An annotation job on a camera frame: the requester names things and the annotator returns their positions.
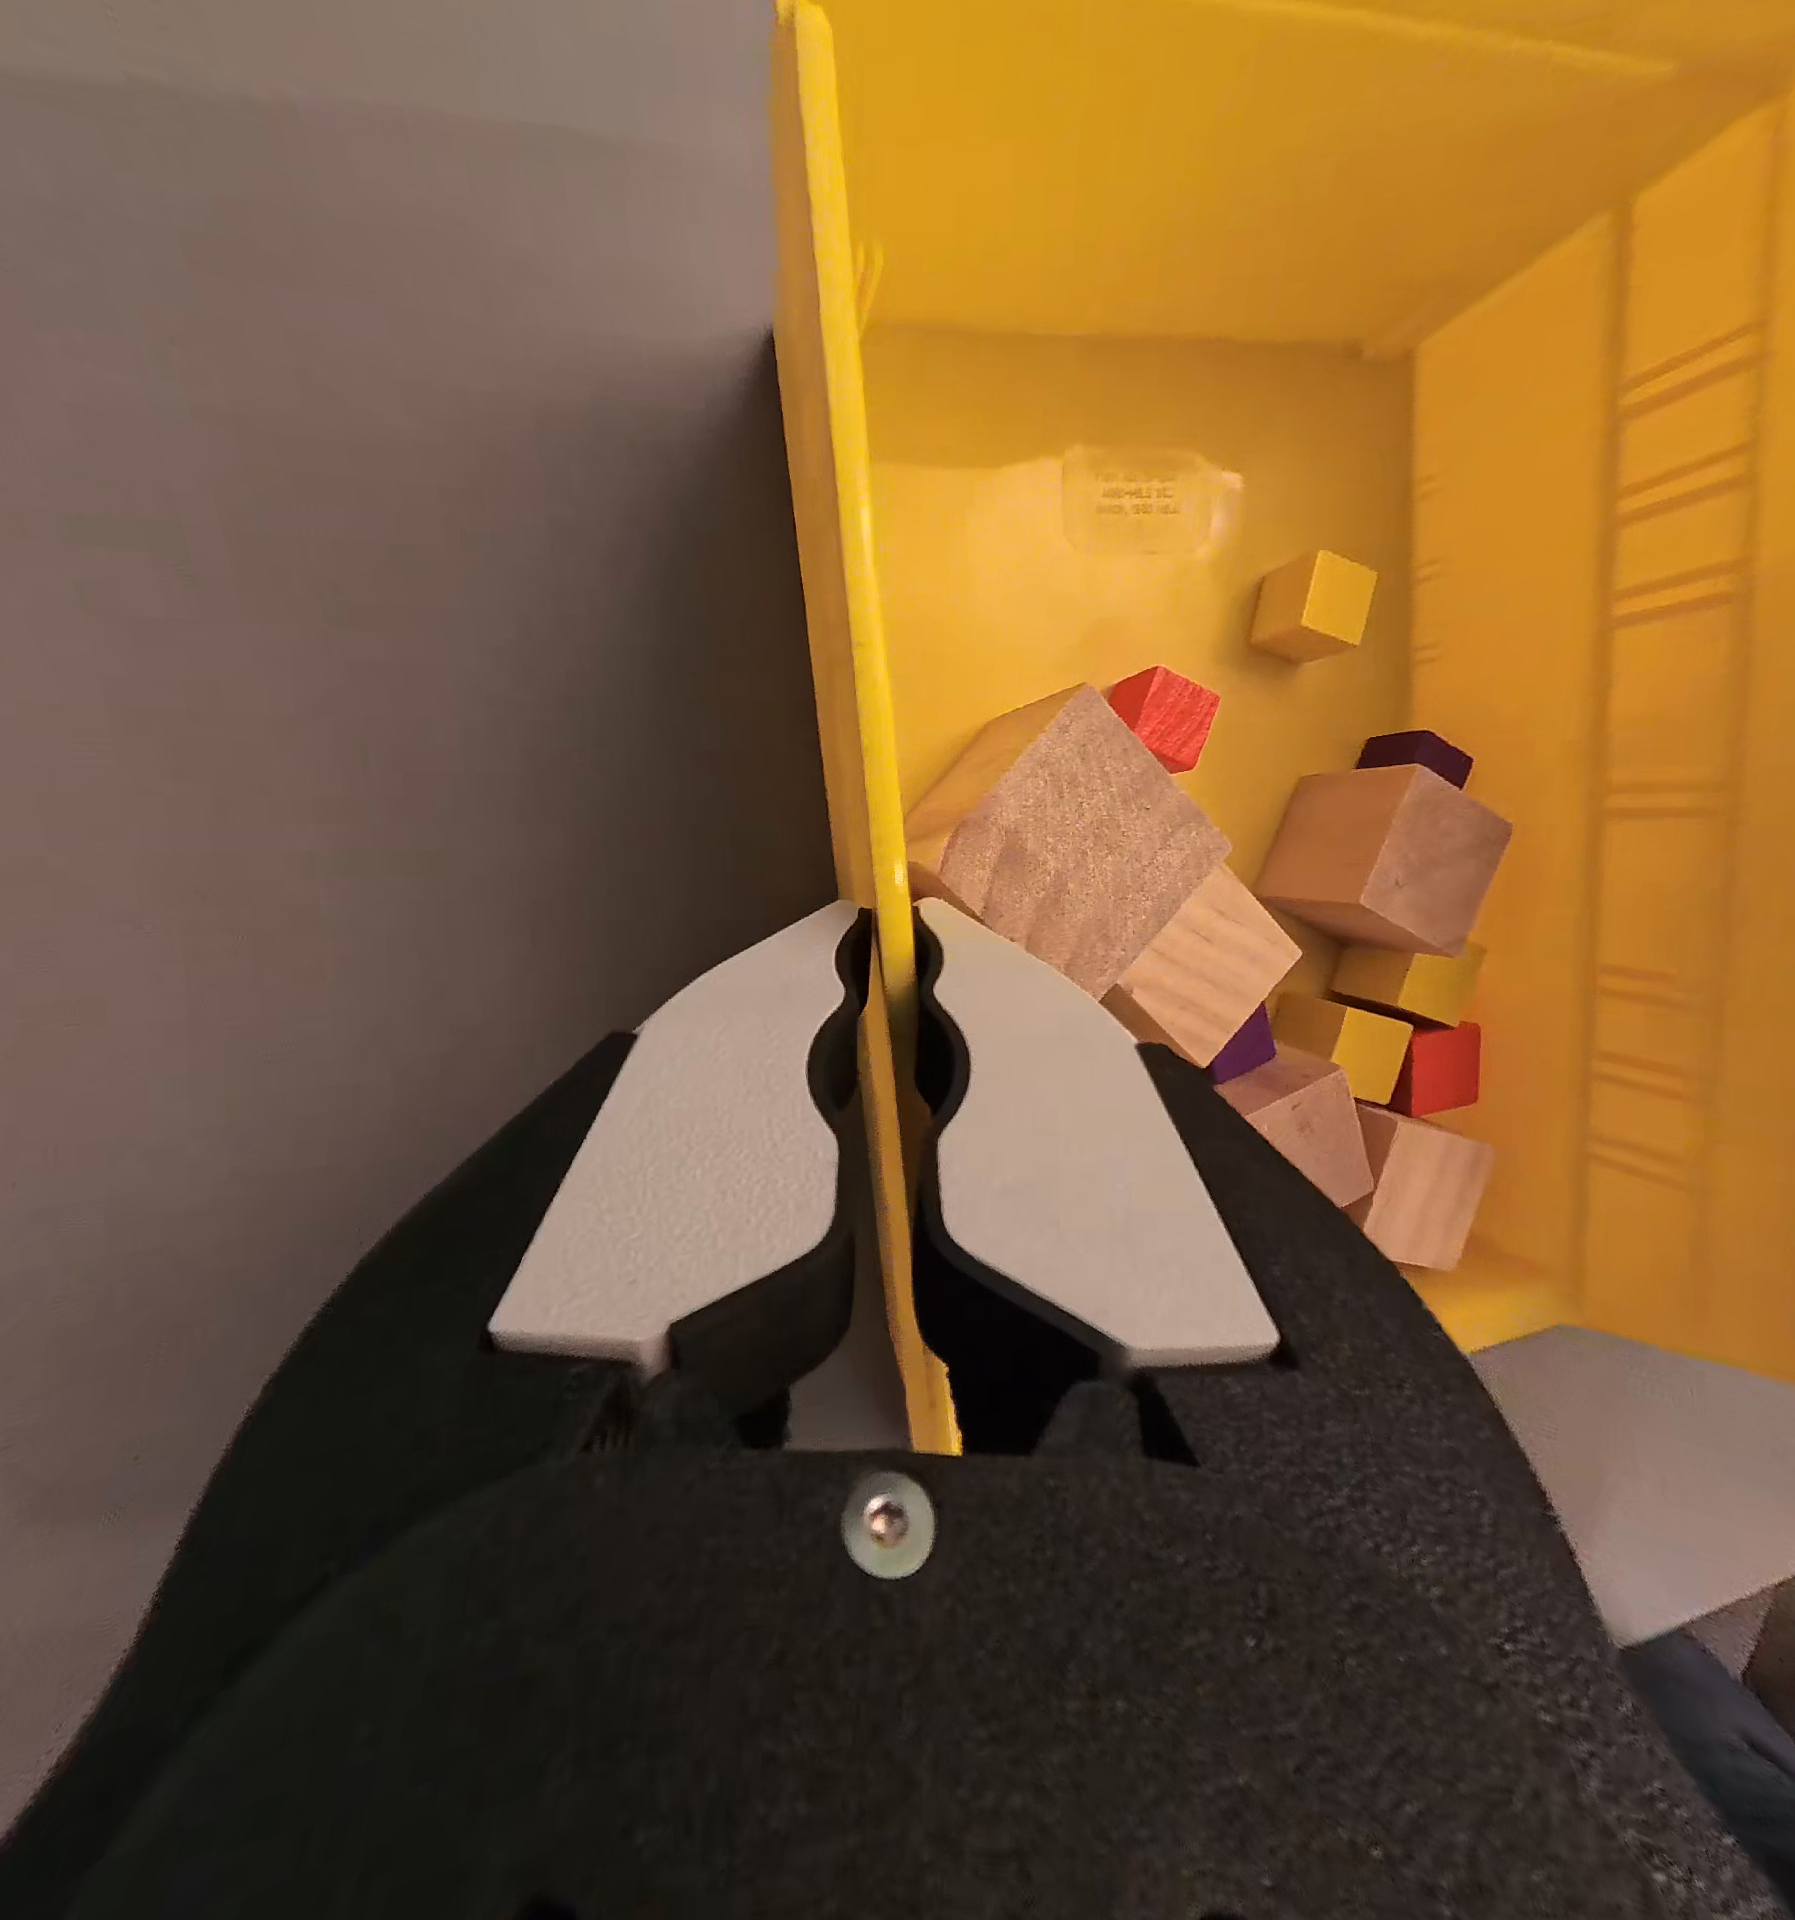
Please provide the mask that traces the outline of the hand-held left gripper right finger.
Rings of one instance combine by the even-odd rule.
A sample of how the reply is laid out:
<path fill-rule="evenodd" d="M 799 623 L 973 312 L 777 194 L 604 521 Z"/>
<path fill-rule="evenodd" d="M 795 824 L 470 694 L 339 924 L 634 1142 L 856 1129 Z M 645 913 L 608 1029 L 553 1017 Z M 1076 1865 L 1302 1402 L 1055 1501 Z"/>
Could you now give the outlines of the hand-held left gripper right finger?
<path fill-rule="evenodd" d="M 914 1286 L 963 1452 L 1033 1452 L 1078 1384 L 1269 1358 L 1281 1331 L 1143 1045 L 946 900 L 917 935 Z"/>

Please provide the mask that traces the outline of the dark blue clothing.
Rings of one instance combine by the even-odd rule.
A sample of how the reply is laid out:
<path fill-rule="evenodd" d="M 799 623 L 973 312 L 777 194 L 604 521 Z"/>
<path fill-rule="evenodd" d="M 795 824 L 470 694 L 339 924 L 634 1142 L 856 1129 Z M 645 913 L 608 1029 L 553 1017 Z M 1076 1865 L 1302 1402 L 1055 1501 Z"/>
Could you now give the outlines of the dark blue clothing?
<path fill-rule="evenodd" d="M 1795 1916 L 1795 1740 L 1685 1630 L 1623 1647 L 1619 1659 L 1723 1825 Z"/>

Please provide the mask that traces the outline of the pile of wooden cubes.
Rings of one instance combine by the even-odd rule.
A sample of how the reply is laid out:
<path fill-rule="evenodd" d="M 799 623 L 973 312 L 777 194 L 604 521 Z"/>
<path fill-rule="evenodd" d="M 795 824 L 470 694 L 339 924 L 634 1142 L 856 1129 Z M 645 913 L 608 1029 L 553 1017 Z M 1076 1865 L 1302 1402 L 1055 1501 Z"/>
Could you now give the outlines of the pile of wooden cubes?
<path fill-rule="evenodd" d="M 1220 1096 L 1400 1267 L 1451 1273 L 1494 1150 L 1473 938 L 1511 824 L 1433 731 L 1288 799 L 1259 883 L 1183 789 L 1220 697 L 1169 667 L 988 723 L 911 810 L 913 886 L 1063 975 Z"/>

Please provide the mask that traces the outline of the yellow plastic box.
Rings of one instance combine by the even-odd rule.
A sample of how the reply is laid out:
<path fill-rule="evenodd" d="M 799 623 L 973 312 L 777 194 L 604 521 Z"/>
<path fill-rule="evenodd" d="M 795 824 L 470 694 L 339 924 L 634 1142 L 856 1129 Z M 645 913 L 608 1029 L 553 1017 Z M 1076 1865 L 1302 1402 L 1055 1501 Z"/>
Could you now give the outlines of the yellow plastic box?
<path fill-rule="evenodd" d="M 1426 727 L 1509 819 L 1460 1347 L 1795 1384 L 1795 4 L 777 4 L 777 368 L 911 1309 L 906 816 L 1173 667 L 1253 873 Z"/>

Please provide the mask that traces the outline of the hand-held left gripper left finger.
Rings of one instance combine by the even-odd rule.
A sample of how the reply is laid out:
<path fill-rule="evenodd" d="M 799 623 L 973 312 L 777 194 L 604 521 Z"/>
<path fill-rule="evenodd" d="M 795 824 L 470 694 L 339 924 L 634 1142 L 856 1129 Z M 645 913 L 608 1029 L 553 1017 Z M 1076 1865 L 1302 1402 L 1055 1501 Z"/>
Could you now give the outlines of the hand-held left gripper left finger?
<path fill-rule="evenodd" d="M 674 1379 L 759 1452 L 859 1294 L 859 1027 L 874 921 L 838 900 L 630 1034 L 486 1324 L 506 1356 Z"/>

